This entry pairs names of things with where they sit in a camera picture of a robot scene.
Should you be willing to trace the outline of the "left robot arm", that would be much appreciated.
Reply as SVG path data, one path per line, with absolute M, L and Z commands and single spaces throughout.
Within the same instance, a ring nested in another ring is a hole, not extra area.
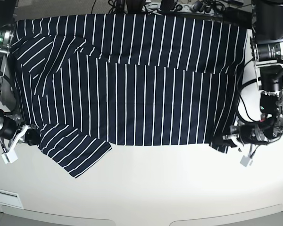
M 256 77 L 237 84 L 233 106 L 238 124 L 215 135 L 216 146 L 268 145 L 283 135 L 283 0 L 252 1 L 252 61 Z M 242 90 L 256 83 L 260 91 L 259 121 L 247 121 L 239 113 Z

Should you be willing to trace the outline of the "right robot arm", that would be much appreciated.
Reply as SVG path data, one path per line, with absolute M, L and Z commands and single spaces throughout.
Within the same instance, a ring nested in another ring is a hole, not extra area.
M 16 30 L 17 0 L 0 0 L 0 96 L 3 82 L 10 85 L 15 98 L 14 109 L 9 112 L 0 109 L 0 142 L 9 140 L 10 144 L 26 143 L 30 146 L 40 143 L 40 136 L 34 125 L 25 124 L 17 115 L 19 113 L 19 96 L 16 91 L 14 75 L 8 77 L 5 73 L 9 69 L 10 48 Z

